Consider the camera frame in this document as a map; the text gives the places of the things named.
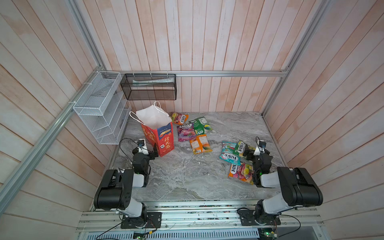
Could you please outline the red paper gift bag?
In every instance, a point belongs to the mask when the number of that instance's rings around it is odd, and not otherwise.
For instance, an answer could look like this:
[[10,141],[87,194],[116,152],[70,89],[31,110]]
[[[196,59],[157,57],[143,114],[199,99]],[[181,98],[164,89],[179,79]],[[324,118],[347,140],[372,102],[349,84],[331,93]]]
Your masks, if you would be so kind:
[[175,148],[172,119],[159,101],[135,113],[130,112],[130,117],[141,124],[147,141],[157,148],[160,157]]

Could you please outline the green snack packet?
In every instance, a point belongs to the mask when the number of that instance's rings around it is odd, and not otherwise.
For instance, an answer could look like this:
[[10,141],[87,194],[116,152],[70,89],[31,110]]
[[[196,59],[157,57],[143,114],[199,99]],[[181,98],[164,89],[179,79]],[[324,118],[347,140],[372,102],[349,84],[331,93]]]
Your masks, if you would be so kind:
[[199,117],[190,121],[193,124],[194,131],[197,136],[204,135],[213,130],[211,125],[208,123],[205,117]]

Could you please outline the orange Fox's fruits bag front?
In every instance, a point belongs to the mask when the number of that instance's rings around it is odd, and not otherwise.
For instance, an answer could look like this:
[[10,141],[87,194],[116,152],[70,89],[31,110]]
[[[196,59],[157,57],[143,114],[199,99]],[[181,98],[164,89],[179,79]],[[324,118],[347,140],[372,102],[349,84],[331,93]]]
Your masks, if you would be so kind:
[[238,179],[240,181],[253,185],[254,184],[253,174],[254,174],[254,169],[252,165],[249,165],[246,163],[241,163],[241,165],[231,164],[228,177]]

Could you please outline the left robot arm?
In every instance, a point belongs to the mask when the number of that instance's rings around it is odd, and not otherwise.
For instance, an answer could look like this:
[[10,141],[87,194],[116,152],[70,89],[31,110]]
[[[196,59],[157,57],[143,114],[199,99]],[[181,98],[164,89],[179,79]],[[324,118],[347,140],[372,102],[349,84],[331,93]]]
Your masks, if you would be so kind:
[[149,217],[146,205],[132,197],[134,188],[145,188],[151,173],[150,161],[159,156],[156,148],[133,150],[131,169],[107,170],[94,197],[94,207],[105,211],[115,210],[123,215],[123,223],[132,228],[143,228]]

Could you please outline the teal Fox's candy bag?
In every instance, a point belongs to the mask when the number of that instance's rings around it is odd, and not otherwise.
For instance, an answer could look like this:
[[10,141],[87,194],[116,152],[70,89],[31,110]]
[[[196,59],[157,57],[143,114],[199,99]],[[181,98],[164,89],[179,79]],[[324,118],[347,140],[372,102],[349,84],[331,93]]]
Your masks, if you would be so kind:
[[236,143],[232,142],[222,142],[222,152],[219,159],[231,163],[232,165],[240,166],[241,160],[239,156],[235,154],[236,145]]

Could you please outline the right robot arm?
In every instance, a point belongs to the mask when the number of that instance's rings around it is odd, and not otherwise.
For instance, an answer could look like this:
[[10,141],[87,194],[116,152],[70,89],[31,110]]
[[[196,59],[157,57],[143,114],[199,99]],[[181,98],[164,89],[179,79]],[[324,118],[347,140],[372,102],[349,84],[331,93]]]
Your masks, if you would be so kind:
[[322,205],[323,194],[307,169],[277,167],[271,172],[273,157],[267,150],[245,150],[243,156],[253,163],[253,181],[257,187],[279,188],[281,192],[258,201],[254,210],[239,208],[242,226],[280,225],[283,212]]

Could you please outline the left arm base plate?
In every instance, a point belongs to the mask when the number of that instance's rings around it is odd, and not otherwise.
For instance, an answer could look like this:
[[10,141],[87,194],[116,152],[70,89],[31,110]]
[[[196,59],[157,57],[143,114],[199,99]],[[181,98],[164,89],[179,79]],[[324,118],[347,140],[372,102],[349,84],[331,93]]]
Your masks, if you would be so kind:
[[149,213],[144,213],[137,218],[123,217],[121,229],[144,229],[144,228],[158,229],[161,227],[161,223],[162,223],[161,212],[149,212]]

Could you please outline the orange snack packet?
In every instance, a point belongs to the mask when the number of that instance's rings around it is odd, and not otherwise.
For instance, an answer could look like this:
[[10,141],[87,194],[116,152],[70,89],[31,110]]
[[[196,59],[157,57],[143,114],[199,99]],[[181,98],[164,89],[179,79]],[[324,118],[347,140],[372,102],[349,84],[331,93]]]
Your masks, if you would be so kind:
[[211,145],[208,142],[207,135],[196,136],[194,140],[190,140],[193,154],[210,153],[212,152]]

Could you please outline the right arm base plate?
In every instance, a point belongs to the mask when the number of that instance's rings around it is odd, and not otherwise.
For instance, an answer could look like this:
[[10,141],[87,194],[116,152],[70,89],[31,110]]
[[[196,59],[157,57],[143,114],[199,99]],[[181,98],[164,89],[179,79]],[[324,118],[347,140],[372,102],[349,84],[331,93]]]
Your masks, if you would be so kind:
[[250,210],[248,208],[237,209],[242,226],[278,226],[281,225],[279,216],[269,215],[259,210]]

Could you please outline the green Fox's candy bag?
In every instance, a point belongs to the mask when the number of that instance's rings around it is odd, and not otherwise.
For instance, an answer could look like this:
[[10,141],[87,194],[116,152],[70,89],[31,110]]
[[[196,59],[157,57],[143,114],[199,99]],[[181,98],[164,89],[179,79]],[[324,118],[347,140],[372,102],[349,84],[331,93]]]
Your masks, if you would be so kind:
[[235,146],[234,154],[241,158],[245,158],[249,153],[253,155],[255,150],[254,147],[249,146],[243,141],[239,141]]

